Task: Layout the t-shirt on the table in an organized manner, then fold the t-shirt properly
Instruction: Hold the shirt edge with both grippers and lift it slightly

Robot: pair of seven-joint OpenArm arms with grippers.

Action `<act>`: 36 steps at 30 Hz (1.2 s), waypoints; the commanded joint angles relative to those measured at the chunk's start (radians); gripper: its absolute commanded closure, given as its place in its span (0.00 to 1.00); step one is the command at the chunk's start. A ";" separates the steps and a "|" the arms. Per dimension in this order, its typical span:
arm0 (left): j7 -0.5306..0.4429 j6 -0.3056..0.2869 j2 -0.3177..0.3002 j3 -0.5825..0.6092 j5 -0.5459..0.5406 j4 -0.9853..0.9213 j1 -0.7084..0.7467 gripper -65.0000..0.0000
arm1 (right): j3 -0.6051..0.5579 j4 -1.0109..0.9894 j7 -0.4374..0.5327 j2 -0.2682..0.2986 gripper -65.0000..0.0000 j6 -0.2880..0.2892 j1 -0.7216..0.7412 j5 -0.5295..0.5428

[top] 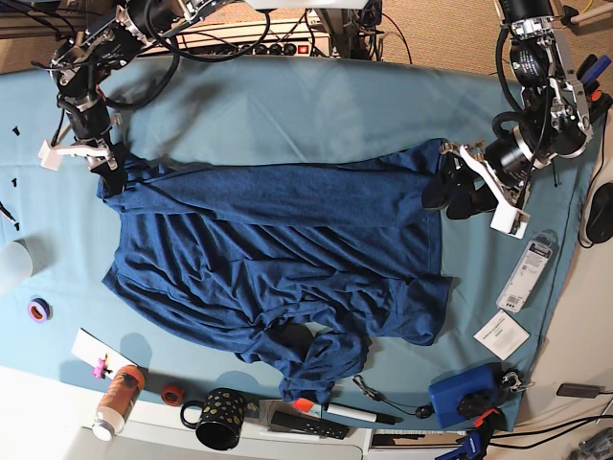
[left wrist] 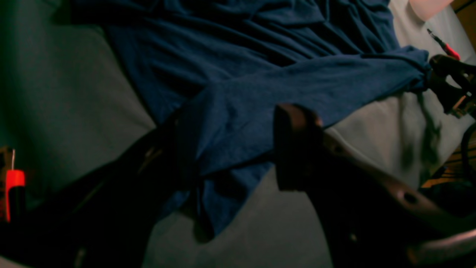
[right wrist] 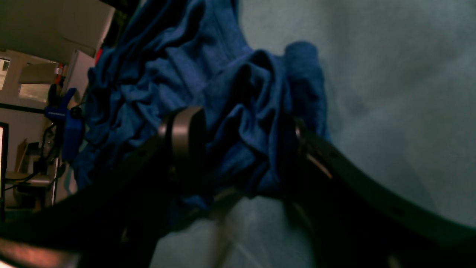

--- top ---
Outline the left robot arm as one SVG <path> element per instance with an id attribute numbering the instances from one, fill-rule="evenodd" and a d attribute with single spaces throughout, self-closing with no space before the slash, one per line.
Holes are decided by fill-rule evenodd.
<path id="1" fill-rule="evenodd" d="M 503 203 L 524 209 L 534 172 L 556 157 L 580 156 L 593 137 L 585 89 L 550 2 L 502 1 L 498 13 L 496 73 L 511 108 L 493 119 L 495 140 L 488 146 L 442 147 L 442 165 L 421 202 L 450 219 L 493 212 Z"/>

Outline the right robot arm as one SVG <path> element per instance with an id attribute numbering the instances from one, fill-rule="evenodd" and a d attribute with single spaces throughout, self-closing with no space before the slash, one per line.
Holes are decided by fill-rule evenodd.
<path id="1" fill-rule="evenodd" d="M 185 29 L 223 8 L 225 1 L 126 1 L 116 7 L 83 42 L 74 38 L 56 52 L 48 71 L 57 86 L 57 106 L 69 122 L 75 144 L 64 149 L 70 156 L 82 156 L 90 172 L 97 174 L 106 192 L 120 194 L 127 182 L 124 164 L 126 150 L 111 140 L 109 108 L 138 110 L 154 101 L 170 83 L 181 58 L 198 62 L 222 62 L 244 56 L 266 38 L 270 12 L 263 10 L 264 29 L 251 45 L 231 55 L 194 55 L 178 48 L 177 36 Z M 143 52 L 159 46 L 170 52 L 172 61 L 164 77 L 141 99 L 120 103 L 105 97 L 100 83 L 114 70 L 124 68 Z"/>

